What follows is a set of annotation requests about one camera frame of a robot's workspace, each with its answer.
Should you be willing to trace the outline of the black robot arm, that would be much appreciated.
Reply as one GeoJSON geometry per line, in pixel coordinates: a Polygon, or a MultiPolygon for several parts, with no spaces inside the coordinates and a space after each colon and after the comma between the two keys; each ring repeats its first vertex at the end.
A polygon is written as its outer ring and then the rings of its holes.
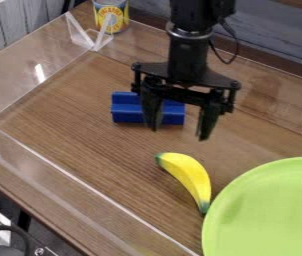
{"type": "Polygon", "coordinates": [[[169,59],[131,65],[131,91],[141,96],[145,123],[157,130],[163,121],[163,102],[173,100],[201,108],[197,136],[210,138],[218,118],[234,111],[241,83],[209,68],[207,55],[217,51],[214,27],[234,30],[226,18],[235,14],[237,0],[170,0],[169,59]]]}

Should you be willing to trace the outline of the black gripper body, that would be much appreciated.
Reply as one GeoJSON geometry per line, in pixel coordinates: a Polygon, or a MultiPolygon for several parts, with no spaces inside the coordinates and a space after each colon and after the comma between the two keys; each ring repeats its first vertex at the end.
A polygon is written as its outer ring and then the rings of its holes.
{"type": "Polygon", "coordinates": [[[135,73],[133,91],[141,95],[141,86],[145,79],[162,81],[162,96],[165,100],[173,100],[185,104],[203,106],[210,100],[222,104],[222,112],[234,111],[237,92],[241,83],[207,68],[203,76],[193,80],[178,80],[167,73],[167,63],[141,63],[131,65],[135,73]]]}

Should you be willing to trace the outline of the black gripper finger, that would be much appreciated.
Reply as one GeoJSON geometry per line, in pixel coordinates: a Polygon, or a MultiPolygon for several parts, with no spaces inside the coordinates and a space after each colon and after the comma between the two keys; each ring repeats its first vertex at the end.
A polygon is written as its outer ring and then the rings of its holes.
{"type": "Polygon", "coordinates": [[[163,120],[162,81],[145,79],[141,86],[141,103],[147,127],[157,131],[163,120]]]}
{"type": "Polygon", "coordinates": [[[201,141],[210,138],[211,132],[218,122],[222,112],[222,104],[217,100],[210,100],[201,107],[197,136],[201,141]]]}

